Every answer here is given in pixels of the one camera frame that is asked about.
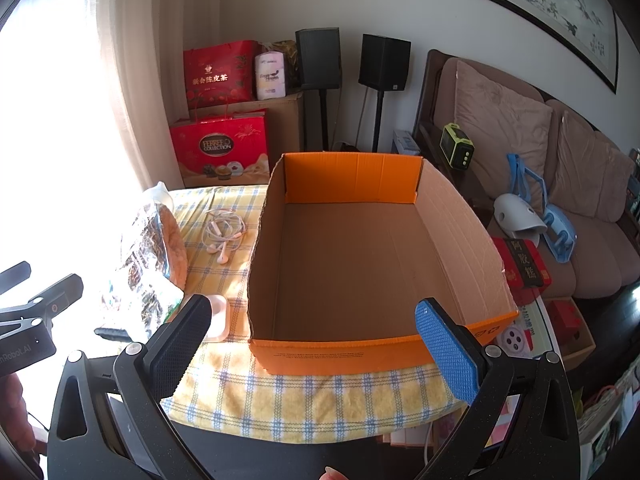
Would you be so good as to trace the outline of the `person's left hand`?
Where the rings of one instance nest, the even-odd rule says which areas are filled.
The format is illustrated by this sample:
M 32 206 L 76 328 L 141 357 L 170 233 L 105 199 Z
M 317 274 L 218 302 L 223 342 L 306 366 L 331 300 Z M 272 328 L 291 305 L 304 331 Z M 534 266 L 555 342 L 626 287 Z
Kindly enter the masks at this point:
M 0 416 L 1 426 L 15 447 L 21 452 L 32 452 L 36 438 L 28 421 L 23 387 L 17 374 L 1 378 Z

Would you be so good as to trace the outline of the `person's right hand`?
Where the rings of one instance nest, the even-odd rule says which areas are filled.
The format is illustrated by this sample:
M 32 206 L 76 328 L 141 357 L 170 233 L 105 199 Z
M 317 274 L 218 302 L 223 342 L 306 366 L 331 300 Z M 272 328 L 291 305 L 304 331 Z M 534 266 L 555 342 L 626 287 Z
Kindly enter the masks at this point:
M 336 469 L 326 466 L 320 480 L 348 480 L 348 478 Z

